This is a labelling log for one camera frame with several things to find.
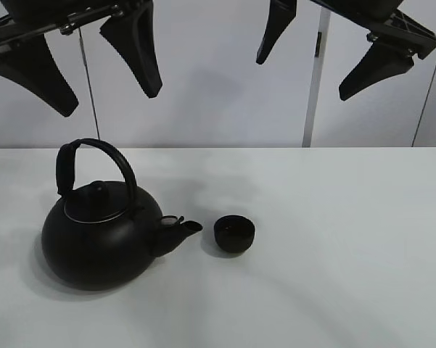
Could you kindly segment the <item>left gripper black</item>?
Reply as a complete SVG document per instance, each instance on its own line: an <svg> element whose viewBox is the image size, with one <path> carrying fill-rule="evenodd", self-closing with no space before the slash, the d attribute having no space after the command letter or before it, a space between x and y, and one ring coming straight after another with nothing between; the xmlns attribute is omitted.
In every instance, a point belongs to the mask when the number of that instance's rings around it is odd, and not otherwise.
<svg viewBox="0 0 436 348"><path fill-rule="evenodd" d="M57 28L68 33L111 16L100 34L124 59L143 92L155 98L163 82L157 64L153 33L154 4L143 1L1 1L0 76L69 117L77 96L60 72L44 36L11 41Z"/></svg>

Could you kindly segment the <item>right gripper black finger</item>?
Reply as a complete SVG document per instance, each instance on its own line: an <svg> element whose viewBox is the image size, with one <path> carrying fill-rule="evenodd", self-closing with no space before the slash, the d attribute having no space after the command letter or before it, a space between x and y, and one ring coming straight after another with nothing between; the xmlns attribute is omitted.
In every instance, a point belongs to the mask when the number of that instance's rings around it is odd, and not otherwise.
<svg viewBox="0 0 436 348"><path fill-rule="evenodd" d="M256 63L262 65L282 33L295 19L297 0L270 0L268 19L262 41L257 51Z"/></svg>

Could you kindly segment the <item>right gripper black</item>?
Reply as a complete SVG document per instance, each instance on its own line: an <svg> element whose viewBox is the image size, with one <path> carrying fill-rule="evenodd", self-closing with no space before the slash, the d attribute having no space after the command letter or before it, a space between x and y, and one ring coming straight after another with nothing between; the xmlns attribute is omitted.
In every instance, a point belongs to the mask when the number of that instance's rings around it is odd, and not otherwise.
<svg viewBox="0 0 436 348"><path fill-rule="evenodd" d="M326 8L367 30L373 44L339 86L346 101L382 80L407 73L412 56L428 57L436 49L436 35L398 9L401 1L324 0Z"/></svg>

